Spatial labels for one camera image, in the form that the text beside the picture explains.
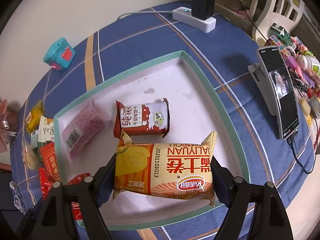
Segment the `phone screen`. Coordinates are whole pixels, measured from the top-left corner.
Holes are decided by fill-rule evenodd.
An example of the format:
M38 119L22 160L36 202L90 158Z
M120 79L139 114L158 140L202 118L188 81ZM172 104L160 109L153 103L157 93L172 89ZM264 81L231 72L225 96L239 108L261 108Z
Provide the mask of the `phone screen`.
M259 54L266 65L279 99L282 130L284 131L298 118L290 76L277 48L261 49Z

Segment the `power strip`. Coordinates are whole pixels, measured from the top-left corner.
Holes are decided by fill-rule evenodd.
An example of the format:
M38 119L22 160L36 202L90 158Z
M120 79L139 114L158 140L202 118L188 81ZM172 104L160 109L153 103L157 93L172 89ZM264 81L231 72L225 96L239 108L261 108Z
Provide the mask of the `power strip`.
M179 7L172 11L172 18L182 23L188 24L192 27L200 29L205 33L212 31L216 27L216 19L210 17L209 19L200 20L191 14L191 9L187 7Z

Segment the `barcode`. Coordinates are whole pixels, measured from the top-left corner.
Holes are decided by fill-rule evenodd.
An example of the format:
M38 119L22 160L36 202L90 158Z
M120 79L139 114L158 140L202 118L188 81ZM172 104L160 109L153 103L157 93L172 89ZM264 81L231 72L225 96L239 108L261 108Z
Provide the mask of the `barcode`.
M66 139L66 147L69 150L71 150L71 148L75 145L75 143L78 141L80 136L81 136L80 130L77 127L74 128Z

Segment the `red candy wrapper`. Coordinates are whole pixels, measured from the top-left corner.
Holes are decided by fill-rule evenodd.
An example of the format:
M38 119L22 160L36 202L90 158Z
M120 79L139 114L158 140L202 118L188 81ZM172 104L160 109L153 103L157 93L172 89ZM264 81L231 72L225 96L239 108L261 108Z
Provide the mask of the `red candy wrapper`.
M45 168L39 168L39 179L42 191L42 198L45 199L52 187L52 184L54 183L54 179L48 175Z
M71 179L68 184L77 184L81 182L85 177L90 176L90 173L83 173L75 176L73 179ZM49 193L53 183L54 179L47 174L47 171L45 168L39 168L39 177L40 177L40 185L41 185L41 191L42 191L42 198L45 199L47 194ZM74 220L82 220L82 215L80 211L79 203L71 202L72 206L72 213Z
M88 176L90 176L90 173L79 174L78 176L75 176L73 179L71 179L67 183L67 185L68 184L77 184L77 183L81 182L85 177L88 177ZM71 202L71 205L72 205L73 218L75 220L82 220L82 215L81 215L79 203Z
M121 130L129 136L163 134L170 127L169 103L166 98L155 103L124 106L116 101L117 116L113 134L121 137Z
M61 181L54 142L48 143L40 148L44 166L54 181Z

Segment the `black charger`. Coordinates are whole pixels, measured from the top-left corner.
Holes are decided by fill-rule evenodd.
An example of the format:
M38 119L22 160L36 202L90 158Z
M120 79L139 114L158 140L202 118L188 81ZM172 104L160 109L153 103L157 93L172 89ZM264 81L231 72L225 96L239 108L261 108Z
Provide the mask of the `black charger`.
M191 14L201 20L213 15L214 0L191 0Z

